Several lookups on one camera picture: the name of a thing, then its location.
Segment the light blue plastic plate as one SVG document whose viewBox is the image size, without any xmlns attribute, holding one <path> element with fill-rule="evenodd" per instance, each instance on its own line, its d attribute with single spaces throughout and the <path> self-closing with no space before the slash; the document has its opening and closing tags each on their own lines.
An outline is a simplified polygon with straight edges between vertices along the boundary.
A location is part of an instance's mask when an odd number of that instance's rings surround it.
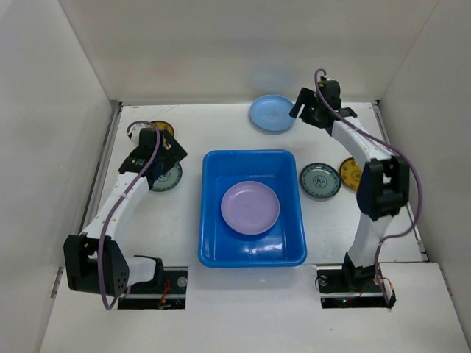
<svg viewBox="0 0 471 353">
<path fill-rule="evenodd" d="M 258 128 L 273 133 L 290 129 L 295 122 L 289 113 L 294 103 L 284 96 L 269 94 L 254 100 L 249 108 L 249 117 Z"/>
</svg>

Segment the purple plastic plate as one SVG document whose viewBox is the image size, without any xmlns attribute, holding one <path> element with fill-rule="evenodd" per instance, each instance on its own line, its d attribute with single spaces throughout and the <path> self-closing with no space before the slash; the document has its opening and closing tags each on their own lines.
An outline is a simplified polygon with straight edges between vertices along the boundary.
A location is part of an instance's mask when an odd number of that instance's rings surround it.
<svg viewBox="0 0 471 353">
<path fill-rule="evenodd" d="M 260 235 L 271 229 L 280 214 L 276 193 L 256 181 L 243 181 L 231 186 L 223 195 L 221 214 L 225 223 L 242 235 Z"/>
</svg>

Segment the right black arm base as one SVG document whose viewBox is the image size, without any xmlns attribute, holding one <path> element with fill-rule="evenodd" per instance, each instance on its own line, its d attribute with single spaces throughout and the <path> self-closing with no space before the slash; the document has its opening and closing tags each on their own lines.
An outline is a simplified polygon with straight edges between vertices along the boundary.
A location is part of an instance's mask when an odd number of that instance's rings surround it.
<svg viewBox="0 0 471 353">
<path fill-rule="evenodd" d="M 318 266 L 315 286 L 323 309 L 391 309 L 397 301 L 391 280 L 380 269 L 355 267 L 347 257 L 341 265 Z"/>
</svg>

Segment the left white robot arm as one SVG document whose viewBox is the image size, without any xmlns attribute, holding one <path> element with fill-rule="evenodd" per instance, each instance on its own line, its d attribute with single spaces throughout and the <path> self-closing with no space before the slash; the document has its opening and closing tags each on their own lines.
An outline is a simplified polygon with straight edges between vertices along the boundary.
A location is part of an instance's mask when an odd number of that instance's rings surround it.
<svg viewBox="0 0 471 353">
<path fill-rule="evenodd" d="M 127 129 L 134 149 L 118 169 L 116 183 L 93 220 L 64 244 L 65 269 L 72 291 L 99 294 L 103 300 L 123 296 L 134 285 L 156 291 L 166 280 L 158 257 L 126 257 L 119 246 L 138 204 L 160 177 L 187 157 L 174 136 L 139 121 Z"/>
</svg>

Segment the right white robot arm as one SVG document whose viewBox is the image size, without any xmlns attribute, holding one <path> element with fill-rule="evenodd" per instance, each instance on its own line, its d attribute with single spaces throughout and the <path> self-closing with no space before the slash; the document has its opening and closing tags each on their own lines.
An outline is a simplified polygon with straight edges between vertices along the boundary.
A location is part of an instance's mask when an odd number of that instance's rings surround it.
<svg viewBox="0 0 471 353">
<path fill-rule="evenodd" d="M 302 88 L 289 115 L 325 130 L 361 169 L 356 193 L 361 216 L 341 272 L 343 286 L 358 290 L 376 275 L 380 241 L 392 218 L 408 203 L 408 163 L 371 136 L 354 110 L 341 107 L 340 86 L 335 80 L 319 81 L 315 91 Z"/>
</svg>

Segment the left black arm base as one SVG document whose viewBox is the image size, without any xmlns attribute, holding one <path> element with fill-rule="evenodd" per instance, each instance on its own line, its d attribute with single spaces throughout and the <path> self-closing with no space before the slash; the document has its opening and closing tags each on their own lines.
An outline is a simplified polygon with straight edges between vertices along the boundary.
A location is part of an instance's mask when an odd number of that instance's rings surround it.
<svg viewBox="0 0 471 353">
<path fill-rule="evenodd" d="M 161 284 L 142 282 L 118 303 L 119 310 L 184 310 L 188 284 L 187 267 L 164 267 Z"/>
</svg>

